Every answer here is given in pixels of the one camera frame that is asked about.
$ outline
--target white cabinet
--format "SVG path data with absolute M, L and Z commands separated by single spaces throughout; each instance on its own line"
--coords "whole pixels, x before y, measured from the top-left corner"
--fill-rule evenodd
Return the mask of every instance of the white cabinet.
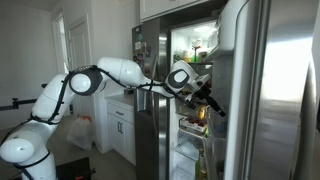
M 174 12 L 209 0 L 140 0 L 140 21 Z
M 133 111 L 112 102 L 107 104 L 109 136 L 113 149 L 132 164 L 136 164 Z

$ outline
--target countertop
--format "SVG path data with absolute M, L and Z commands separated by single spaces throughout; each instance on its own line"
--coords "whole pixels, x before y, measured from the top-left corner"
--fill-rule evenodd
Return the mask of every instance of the countertop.
M 105 98 L 107 102 L 111 102 L 117 106 L 133 111 L 134 109 L 134 95 L 133 94 L 119 94 L 115 96 L 108 96 Z

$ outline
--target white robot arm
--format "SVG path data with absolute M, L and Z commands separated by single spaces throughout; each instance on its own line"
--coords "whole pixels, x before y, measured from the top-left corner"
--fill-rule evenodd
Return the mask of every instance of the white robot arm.
M 168 98 L 179 98 L 179 93 L 188 87 L 191 94 L 183 100 L 193 107 L 193 98 L 206 99 L 220 115 L 224 112 L 209 97 L 210 89 L 205 83 L 209 75 L 199 76 L 185 62 L 172 66 L 165 82 L 146 78 L 141 68 L 133 61 L 103 57 L 97 66 L 78 68 L 69 74 L 56 75 L 45 87 L 32 108 L 30 118 L 13 129 L 2 141 L 0 156 L 22 170 L 23 180 L 56 180 L 53 154 L 46 143 L 58 126 L 74 95 L 87 96 L 102 90 L 108 79 L 126 88 L 144 88 Z

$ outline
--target plastic bag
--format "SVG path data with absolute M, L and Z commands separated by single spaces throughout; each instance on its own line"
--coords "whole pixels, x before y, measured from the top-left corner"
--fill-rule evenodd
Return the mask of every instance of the plastic bag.
M 93 133 L 89 116 L 81 116 L 73 122 L 67 135 L 67 141 L 84 150 L 91 150 Z

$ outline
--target drawer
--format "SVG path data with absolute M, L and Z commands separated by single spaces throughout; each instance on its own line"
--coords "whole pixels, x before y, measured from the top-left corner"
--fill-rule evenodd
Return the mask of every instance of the drawer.
M 134 115 L 132 111 L 121 108 L 115 104 L 108 103 L 107 104 L 107 112 L 121 118 L 129 123 L 134 124 Z

